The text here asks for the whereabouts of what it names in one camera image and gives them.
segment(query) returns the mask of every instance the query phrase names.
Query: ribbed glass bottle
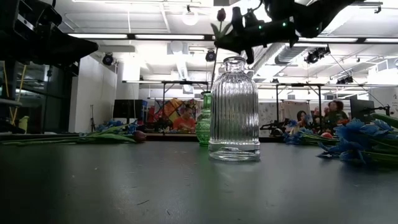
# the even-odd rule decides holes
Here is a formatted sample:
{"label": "ribbed glass bottle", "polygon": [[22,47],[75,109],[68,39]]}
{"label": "ribbed glass bottle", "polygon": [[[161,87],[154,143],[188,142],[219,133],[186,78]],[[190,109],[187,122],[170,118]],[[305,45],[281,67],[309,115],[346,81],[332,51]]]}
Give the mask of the ribbed glass bottle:
{"label": "ribbed glass bottle", "polygon": [[226,72],[211,90],[209,154],[223,161],[260,158],[257,86],[244,73],[241,57],[224,59]]}

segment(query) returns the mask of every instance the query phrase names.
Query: person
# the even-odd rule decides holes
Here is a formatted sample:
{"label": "person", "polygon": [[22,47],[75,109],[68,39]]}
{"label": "person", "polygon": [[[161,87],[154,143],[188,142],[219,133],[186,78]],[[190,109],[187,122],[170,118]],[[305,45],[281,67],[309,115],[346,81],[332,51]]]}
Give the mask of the person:
{"label": "person", "polygon": [[330,124],[337,125],[344,120],[348,119],[347,114],[343,111],[344,104],[341,101],[333,100],[329,102],[329,112],[327,117],[325,118],[326,121]]}
{"label": "person", "polygon": [[192,114],[192,108],[186,106],[183,110],[182,115],[173,122],[173,129],[194,133],[196,121],[192,118]]}
{"label": "person", "polygon": [[320,124],[319,107],[314,109],[312,119],[315,124]]}
{"label": "person", "polygon": [[300,127],[304,127],[305,126],[305,115],[307,115],[307,113],[305,111],[299,111],[297,113],[297,121],[298,121],[298,125]]}

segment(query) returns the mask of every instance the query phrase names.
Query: black robotic arm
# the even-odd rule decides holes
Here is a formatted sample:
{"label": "black robotic arm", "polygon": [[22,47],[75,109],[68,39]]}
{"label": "black robotic arm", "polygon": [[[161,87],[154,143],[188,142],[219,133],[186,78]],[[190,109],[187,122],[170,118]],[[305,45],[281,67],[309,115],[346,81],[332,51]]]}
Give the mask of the black robotic arm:
{"label": "black robotic arm", "polygon": [[309,6],[294,0],[262,0],[271,22],[257,20],[254,10],[242,16],[239,7],[233,8],[233,30],[215,41],[216,47],[240,54],[243,50],[248,56],[247,62],[253,63],[252,47],[274,42],[288,42],[291,47],[299,36],[314,38],[318,36],[335,16],[356,0],[319,0]]}

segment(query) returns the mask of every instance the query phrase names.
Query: orange shirt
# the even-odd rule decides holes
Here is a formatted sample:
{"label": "orange shirt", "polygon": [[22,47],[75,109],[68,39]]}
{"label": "orange shirt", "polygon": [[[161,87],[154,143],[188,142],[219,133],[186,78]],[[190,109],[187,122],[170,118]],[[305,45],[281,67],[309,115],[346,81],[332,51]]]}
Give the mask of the orange shirt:
{"label": "orange shirt", "polygon": [[182,117],[177,118],[173,123],[173,129],[186,129],[185,127],[180,127],[181,124],[189,128],[195,128],[195,120],[193,118],[183,119]]}

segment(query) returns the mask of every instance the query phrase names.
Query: bottle neck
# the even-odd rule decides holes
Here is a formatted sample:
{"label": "bottle neck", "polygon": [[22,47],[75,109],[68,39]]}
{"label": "bottle neck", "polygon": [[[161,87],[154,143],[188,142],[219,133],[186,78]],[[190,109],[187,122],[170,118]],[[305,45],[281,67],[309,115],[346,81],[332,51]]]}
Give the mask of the bottle neck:
{"label": "bottle neck", "polygon": [[211,93],[203,94],[203,109],[211,109]]}
{"label": "bottle neck", "polygon": [[224,60],[226,72],[243,72],[246,61],[241,57],[230,57]]}

